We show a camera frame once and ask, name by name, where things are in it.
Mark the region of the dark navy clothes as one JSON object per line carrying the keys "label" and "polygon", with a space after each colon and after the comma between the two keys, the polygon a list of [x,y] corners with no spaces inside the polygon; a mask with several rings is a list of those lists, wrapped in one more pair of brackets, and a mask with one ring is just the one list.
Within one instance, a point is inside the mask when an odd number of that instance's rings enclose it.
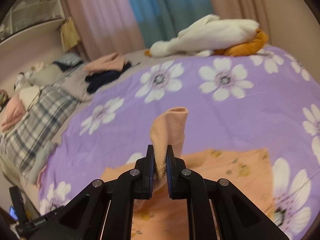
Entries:
{"label": "dark navy clothes", "polygon": [[94,94],[100,87],[115,81],[131,67],[132,63],[128,61],[124,64],[123,69],[121,71],[106,70],[101,73],[86,76],[85,81],[88,83],[88,87],[86,90],[87,93]]}

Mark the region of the pink folded clothes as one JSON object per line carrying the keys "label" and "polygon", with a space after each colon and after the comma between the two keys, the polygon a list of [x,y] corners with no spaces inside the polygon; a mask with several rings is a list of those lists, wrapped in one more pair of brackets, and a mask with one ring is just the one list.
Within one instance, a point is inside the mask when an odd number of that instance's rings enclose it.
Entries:
{"label": "pink folded clothes", "polygon": [[102,73],[109,70],[122,71],[127,60],[121,53],[112,53],[102,56],[84,66],[84,71],[89,75]]}

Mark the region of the blue phone screen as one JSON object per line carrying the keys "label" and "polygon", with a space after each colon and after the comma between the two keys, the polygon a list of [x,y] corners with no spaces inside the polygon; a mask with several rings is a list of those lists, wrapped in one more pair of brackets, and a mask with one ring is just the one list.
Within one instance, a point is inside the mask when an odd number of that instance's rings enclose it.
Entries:
{"label": "blue phone screen", "polygon": [[11,205],[9,207],[9,215],[15,220],[15,221],[18,221],[18,217],[16,215],[16,211],[14,209],[14,207]]}

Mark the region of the grey plaid blanket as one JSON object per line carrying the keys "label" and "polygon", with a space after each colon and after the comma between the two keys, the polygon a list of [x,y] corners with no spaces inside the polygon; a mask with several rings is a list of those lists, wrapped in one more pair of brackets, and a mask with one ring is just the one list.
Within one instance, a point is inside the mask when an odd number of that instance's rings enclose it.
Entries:
{"label": "grey plaid blanket", "polygon": [[1,159],[31,183],[45,167],[51,142],[79,102],[60,88],[47,86],[38,101],[9,132],[1,133]]}

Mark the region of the pink cloth on left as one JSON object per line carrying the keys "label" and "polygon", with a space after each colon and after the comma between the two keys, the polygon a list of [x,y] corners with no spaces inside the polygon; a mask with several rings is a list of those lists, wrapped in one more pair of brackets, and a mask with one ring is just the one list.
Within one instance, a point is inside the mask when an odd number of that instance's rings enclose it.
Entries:
{"label": "pink cloth on left", "polygon": [[5,107],[3,120],[1,123],[1,131],[11,130],[26,114],[23,102],[18,94],[14,95]]}

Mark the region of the purple floral bed sheet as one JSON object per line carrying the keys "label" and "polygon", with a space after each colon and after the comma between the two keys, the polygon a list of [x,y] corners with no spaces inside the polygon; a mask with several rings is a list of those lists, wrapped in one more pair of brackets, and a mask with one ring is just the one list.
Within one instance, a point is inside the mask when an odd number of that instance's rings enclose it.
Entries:
{"label": "purple floral bed sheet", "polygon": [[177,153],[190,169],[229,179],[290,239],[306,236],[319,214],[319,84],[276,47],[152,63],[95,94],[48,159],[39,212],[132,168],[153,120],[174,107],[188,110]]}

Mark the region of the grey pillow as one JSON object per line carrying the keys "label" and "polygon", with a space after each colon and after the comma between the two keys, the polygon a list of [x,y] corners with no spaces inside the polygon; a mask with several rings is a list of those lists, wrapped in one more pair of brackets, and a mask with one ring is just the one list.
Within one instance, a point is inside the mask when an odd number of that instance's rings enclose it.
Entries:
{"label": "grey pillow", "polygon": [[57,64],[53,63],[29,77],[28,82],[39,87],[55,86],[76,100],[91,101],[92,95],[87,92],[88,83],[85,81],[87,73],[83,70],[84,66],[85,64],[80,64],[63,72]]}

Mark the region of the hanging yellow bag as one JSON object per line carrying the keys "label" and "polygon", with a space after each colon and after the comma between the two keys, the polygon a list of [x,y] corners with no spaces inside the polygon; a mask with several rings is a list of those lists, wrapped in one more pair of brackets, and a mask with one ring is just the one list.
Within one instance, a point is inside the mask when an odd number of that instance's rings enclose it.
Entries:
{"label": "hanging yellow bag", "polygon": [[61,25],[60,37],[64,52],[71,50],[80,43],[80,35],[71,17],[65,20],[65,22],[63,22]]}

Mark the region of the orange plush cushion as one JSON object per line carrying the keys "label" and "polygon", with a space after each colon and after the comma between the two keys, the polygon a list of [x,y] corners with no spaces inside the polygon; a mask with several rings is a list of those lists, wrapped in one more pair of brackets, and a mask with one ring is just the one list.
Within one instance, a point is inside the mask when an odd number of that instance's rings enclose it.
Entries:
{"label": "orange plush cushion", "polygon": [[215,50],[213,54],[220,55],[220,56],[232,56],[232,57],[250,56],[250,55],[254,55],[258,51],[263,49],[264,45],[267,44],[267,42],[268,42],[267,33],[265,33],[263,30],[258,28],[256,30],[256,36],[255,38],[253,38],[253,40],[246,43],[237,44],[227,49]]}

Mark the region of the white plush goose toy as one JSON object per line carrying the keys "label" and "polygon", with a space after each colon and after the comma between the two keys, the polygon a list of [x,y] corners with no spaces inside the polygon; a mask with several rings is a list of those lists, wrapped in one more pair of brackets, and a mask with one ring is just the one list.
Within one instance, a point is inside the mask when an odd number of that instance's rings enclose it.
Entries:
{"label": "white plush goose toy", "polygon": [[151,57],[166,57],[177,53],[201,54],[228,49],[252,41],[260,24],[255,20],[228,19],[209,14],[181,30],[169,41],[157,41],[149,49]]}

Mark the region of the pink curtain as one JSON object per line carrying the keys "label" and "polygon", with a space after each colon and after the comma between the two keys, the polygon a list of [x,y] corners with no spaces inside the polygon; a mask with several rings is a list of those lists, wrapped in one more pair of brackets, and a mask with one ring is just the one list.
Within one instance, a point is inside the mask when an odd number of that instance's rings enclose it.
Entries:
{"label": "pink curtain", "polygon": [[129,0],[66,0],[89,60],[145,48]]}

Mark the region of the blue curtain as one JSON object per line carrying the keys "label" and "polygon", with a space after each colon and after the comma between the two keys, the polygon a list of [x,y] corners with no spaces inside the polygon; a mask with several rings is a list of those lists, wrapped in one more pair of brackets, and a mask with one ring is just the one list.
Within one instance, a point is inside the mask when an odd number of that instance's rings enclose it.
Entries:
{"label": "blue curtain", "polygon": [[146,47],[177,37],[206,15],[213,14],[211,0],[129,0]]}

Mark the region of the white wall shelf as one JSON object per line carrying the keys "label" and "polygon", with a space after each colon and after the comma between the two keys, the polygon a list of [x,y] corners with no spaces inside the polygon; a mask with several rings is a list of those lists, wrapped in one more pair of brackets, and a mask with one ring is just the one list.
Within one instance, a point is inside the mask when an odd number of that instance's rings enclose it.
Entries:
{"label": "white wall shelf", "polygon": [[1,23],[1,42],[25,29],[64,18],[61,0],[17,0]]}

